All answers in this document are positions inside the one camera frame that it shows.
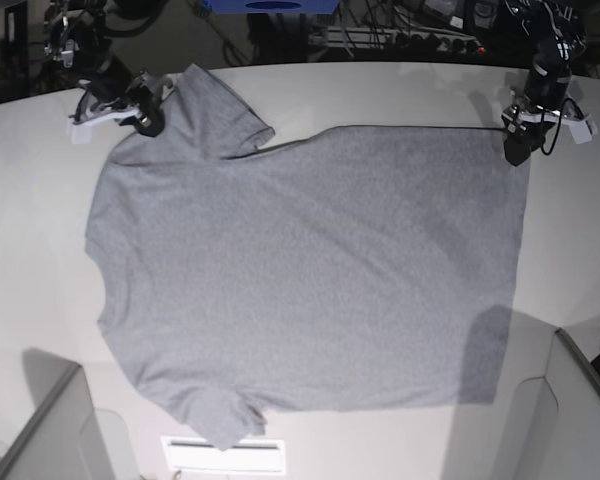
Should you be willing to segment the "grey partition panel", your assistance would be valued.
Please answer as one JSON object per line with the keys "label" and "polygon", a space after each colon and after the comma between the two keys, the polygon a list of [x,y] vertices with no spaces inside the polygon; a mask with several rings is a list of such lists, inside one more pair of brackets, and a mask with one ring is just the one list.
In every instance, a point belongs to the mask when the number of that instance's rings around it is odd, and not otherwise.
{"label": "grey partition panel", "polygon": [[600,378],[563,329],[555,332],[529,421],[503,449],[508,479],[600,479]]}
{"label": "grey partition panel", "polygon": [[86,375],[71,362],[0,458],[0,479],[114,479]]}

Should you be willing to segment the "grey left partition panel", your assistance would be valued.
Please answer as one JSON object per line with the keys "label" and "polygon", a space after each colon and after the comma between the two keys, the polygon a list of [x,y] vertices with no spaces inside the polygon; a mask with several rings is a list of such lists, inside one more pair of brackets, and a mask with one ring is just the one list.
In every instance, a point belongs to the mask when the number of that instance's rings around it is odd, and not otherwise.
{"label": "grey left partition panel", "polygon": [[86,375],[71,362],[0,458],[0,479],[114,479]]}

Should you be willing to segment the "grey right partition panel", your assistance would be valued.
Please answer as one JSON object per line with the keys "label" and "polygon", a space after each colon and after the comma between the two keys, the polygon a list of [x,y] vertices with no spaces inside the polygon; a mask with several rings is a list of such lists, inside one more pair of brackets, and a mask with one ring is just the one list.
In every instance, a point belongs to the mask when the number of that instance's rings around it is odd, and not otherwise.
{"label": "grey right partition panel", "polygon": [[529,421],[503,449],[508,479],[600,479],[600,378],[563,329],[555,332]]}

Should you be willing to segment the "white power strip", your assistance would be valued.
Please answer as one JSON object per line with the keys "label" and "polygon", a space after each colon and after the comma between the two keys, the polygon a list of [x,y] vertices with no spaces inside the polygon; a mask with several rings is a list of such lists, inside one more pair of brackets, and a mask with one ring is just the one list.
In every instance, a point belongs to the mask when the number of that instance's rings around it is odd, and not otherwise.
{"label": "white power strip", "polygon": [[451,55],[483,55],[485,47],[472,36],[448,30],[380,27],[316,27],[308,34],[313,47],[340,49],[354,57],[363,51],[408,51]]}

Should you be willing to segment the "grey T-shirt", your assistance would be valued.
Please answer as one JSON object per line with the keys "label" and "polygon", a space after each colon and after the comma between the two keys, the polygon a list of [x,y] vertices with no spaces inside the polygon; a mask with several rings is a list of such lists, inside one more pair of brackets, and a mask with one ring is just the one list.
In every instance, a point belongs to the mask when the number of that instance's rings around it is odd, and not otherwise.
{"label": "grey T-shirt", "polygon": [[198,66],[106,160],[86,251],[128,381],[214,447],[269,411],[489,404],[529,171],[487,129],[274,129]]}

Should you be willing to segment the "blue box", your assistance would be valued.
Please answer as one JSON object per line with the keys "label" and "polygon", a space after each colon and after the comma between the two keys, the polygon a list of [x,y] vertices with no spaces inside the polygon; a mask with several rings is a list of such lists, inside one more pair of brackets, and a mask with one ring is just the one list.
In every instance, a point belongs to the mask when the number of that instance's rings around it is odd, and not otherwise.
{"label": "blue box", "polygon": [[332,14],[339,0],[208,0],[202,5],[219,14]]}

